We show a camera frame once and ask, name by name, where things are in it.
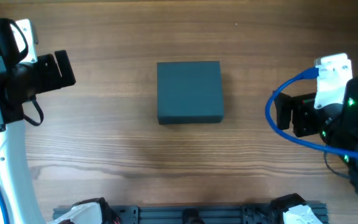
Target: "box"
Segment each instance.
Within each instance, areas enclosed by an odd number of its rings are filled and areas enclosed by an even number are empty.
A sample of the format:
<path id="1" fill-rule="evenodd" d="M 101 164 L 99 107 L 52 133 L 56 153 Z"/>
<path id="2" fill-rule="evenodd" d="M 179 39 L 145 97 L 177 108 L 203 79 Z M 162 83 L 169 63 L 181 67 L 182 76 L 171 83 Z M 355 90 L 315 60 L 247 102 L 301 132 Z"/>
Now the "box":
<path id="1" fill-rule="evenodd" d="M 219 62 L 157 64 L 160 124 L 219 123 L 224 116 Z"/>

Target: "dark green box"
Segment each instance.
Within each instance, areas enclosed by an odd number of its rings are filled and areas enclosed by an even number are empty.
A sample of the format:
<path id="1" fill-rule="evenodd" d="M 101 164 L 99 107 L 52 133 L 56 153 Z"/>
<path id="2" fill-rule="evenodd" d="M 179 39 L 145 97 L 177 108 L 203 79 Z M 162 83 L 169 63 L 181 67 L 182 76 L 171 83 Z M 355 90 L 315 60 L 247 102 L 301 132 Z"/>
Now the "dark green box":
<path id="1" fill-rule="evenodd" d="M 219 123 L 223 119 L 219 62 L 158 63 L 157 91 L 160 124 Z"/>

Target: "green led light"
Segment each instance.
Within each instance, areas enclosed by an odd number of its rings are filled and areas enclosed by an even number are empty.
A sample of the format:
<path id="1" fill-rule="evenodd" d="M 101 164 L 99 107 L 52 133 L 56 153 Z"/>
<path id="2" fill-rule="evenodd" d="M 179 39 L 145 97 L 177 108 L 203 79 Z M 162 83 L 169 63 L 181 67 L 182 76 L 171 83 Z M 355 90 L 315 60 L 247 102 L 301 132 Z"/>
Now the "green led light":
<path id="1" fill-rule="evenodd" d="M 353 104 L 355 104 L 354 100 L 352 98 L 349 98 L 349 101 L 347 101 L 347 104 L 349 106 L 352 106 Z"/>

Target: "wood grain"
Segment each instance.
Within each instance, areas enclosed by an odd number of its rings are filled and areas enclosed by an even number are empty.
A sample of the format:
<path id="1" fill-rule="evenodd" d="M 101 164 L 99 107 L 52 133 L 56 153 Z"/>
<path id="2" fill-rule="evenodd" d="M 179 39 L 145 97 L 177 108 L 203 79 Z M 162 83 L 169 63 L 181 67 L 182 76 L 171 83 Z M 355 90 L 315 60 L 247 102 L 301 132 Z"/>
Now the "wood grain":
<path id="1" fill-rule="evenodd" d="M 44 124 L 25 135 L 46 220 L 52 208 L 92 197 L 188 205 L 297 192 L 326 202 L 331 223 L 358 223 L 350 183 L 326 169 L 322 153 L 274 134 L 263 113 L 272 90 L 316 57 L 347 52 L 358 76 L 358 1 L 0 4 L 0 17 L 31 19 L 38 54 L 67 50 L 77 79 L 39 96 Z M 221 62 L 224 121 L 158 125 L 156 63 L 202 60 Z"/>

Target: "white plastic part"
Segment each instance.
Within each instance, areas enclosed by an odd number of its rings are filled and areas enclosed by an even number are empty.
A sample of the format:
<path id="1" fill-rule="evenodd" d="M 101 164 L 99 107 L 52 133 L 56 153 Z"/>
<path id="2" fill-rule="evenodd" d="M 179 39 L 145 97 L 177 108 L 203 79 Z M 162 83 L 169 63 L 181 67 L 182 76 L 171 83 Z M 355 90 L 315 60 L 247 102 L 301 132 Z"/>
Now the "white plastic part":
<path id="1" fill-rule="evenodd" d="M 101 224 L 102 212 L 100 205 L 96 202 L 90 202 L 73 207 L 69 212 L 48 222 L 48 224 L 59 224 L 61 221 L 70 220 L 75 224 Z"/>
<path id="2" fill-rule="evenodd" d="M 38 58 L 37 58 L 37 52 L 35 51 L 35 45 L 38 44 L 38 37 L 37 37 L 37 31 L 35 29 L 35 26 L 33 26 L 31 21 L 28 19 L 16 21 L 16 24 L 23 32 L 24 37 L 29 46 L 29 53 L 27 54 L 26 58 L 24 58 L 21 62 L 29 62 L 29 63 L 37 62 Z M 13 31 L 16 40 L 17 48 L 19 49 L 19 51 L 24 50 L 25 47 L 24 41 L 19 31 L 17 31 L 17 29 L 12 25 L 11 25 L 11 29 Z"/>
<path id="3" fill-rule="evenodd" d="M 314 61 L 319 69 L 314 108 L 321 109 L 332 103 L 343 104 L 346 83 L 352 79 L 352 64 L 345 53 L 330 55 Z"/>
<path id="4" fill-rule="evenodd" d="M 309 205 L 297 205 L 283 212 L 285 224 L 323 224 L 311 211 Z"/>
<path id="5" fill-rule="evenodd" d="M 27 165 L 24 132 L 24 121 L 16 121 L 7 124 L 0 133 L 0 189 L 10 223 L 44 224 Z M 3 224 L 1 208 L 0 224 Z"/>

